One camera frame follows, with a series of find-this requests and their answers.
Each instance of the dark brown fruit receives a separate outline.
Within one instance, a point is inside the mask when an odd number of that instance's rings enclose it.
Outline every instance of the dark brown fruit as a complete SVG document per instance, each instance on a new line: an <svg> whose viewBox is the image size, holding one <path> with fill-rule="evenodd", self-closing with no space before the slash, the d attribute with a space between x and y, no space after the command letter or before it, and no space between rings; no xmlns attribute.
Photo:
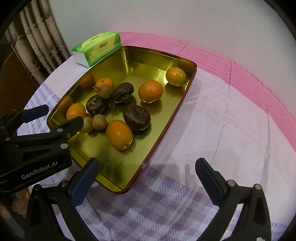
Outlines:
<svg viewBox="0 0 296 241"><path fill-rule="evenodd" d="M124 108L123 118L132 130L137 131L146 129L151 121L148 110L135 104L130 104Z"/></svg>
<svg viewBox="0 0 296 241"><path fill-rule="evenodd" d="M121 83L115 90L113 90L111 99L115 103L127 102L131 98L131 94L134 92L133 85L129 82Z"/></svg>
<svg viewBox="0 0 296 241"><path fill-rule="evenodd" d="M89 100L86 103L86 110L92 116L101 114L105 108L106 108L106 104L103 102L102 98L98 95L94 95L93 97L89 98Z"/></svg>

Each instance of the checkered tablecloth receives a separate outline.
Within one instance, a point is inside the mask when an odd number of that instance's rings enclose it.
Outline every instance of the checkered tablecloth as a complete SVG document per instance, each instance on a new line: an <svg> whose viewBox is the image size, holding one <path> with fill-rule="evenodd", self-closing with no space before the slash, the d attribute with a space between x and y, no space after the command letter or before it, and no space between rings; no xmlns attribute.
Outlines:
<svg viewBox="0 0 296 241"><path fill-rule="evenodd" d="M177 40L120 34L123 45L177 54L196 62L199 69L150 166L130 191L116 195L94 183L77 207L90 230L99 240L197 240L218 211L194 173L195 160L205 157L226 179L239 185L262 185L272 240L278 240L296 210L295 120L270 90L228 60ZM51 111L86 71L71 57L38 88L25 108L47 104ZM43 117L23 124L18 134L47 131ZM56 185L77 170L73 163L40 184ZM64 234L72 239L54 208ZM224 238L231 234L239 214L240 207Z"/></svg>

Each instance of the patterned curtain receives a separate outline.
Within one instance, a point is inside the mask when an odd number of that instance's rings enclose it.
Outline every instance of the patterned curtain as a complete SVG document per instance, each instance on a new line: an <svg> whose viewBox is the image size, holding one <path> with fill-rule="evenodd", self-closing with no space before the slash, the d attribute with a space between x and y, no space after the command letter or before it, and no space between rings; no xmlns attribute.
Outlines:
<svg viewBox="0 0 296 241"><path fill-rule="evenodd" d="M70 56L48 0L32 0L10 24L5 35L38 85Z"/></svg>

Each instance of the tissue box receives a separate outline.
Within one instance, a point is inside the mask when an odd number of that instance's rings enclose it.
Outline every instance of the tissue box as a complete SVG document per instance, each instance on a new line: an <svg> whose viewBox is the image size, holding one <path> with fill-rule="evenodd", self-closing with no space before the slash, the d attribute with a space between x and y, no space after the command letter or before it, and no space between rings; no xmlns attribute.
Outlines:
<svg viewBox="0 0 296 241"><path fill-rule="evenodd" d="M91 67L121 47L118 32L103 32L72 48L77 63Z"/></svg>

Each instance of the metal tray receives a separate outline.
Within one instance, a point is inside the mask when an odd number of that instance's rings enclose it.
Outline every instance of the metal tray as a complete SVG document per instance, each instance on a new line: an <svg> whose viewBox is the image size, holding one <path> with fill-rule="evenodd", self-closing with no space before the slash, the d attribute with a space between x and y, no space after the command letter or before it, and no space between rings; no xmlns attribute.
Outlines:
<svg viewBox="0 0 296 241"><path fill-rule="evenodd" d="M183 87L170 85L166 71L173 66L182 68L188 77ZM74 103L84 106L88 99L95 95L92 88L84 90L79 83L88 74L95 80L108 77L115 86L122 82L130 82L134 86L132 102L146 108L151 115L151 125L143 134L134 134L129 148L117 151L108 142L105 131L92 131L89 134L78 133L68 140L73 160L83 167L87 160L95 157L100 162L100 174L96 180L106 189L114 193L127 192L152 154L160 144L175 115L180 108L186 93L196 74L195 63L165 52L141 47L124 46L98 62L85 73L61 98L47 118L47 125L52 128L66 121L66 111L62 103L70 96ZM140 101L138 88L148 80L156 80L163 86L163 95L151 104ZM123 120L123 105L114 105L104 113L108 123L112 120Z"/></svg>

